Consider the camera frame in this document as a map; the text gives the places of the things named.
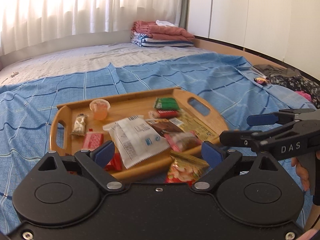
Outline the person's right hand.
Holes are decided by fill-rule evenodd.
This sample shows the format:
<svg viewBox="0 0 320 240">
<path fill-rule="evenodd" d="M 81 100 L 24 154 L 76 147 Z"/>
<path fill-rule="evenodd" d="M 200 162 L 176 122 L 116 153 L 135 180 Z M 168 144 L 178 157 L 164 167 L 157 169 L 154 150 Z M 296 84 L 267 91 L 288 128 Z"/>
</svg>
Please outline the person's right hand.
<svg viewBox="0 0 320 240">
<path fill-rule="evenodd" d="M 303 166 L 296 157 L 291 159 L 291 166 L 295 167 L 296 175 L 300 178 L 303 190 L 308 191 L 310 189 L 309 170 Z"/>
</svg>

